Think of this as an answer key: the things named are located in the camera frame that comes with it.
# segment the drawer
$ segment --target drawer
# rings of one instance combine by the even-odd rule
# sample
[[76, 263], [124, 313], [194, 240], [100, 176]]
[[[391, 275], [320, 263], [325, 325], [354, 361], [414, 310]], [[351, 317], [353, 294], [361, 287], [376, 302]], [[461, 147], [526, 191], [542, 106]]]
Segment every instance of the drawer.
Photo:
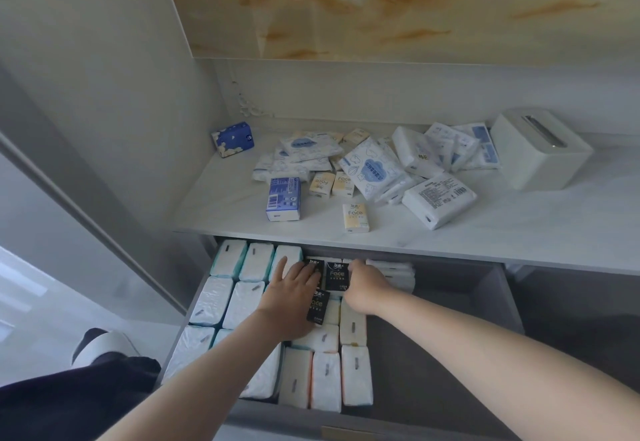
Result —
[[[320, 246], [302, 249], [305, 256], [411, 262], [416, 268], [414, 295], [523, 333], [500, 264]], [[336, 414], [241, 399], [227, 423], [308, 438], [320, 438], [329, 426], [374, 433], [374, 438], [461, 439], [464, 433], [469, 440], [517, 439], [436, 359], [393, 326], [368, 317], [367, 335], [373, 406], [344, 407]]]

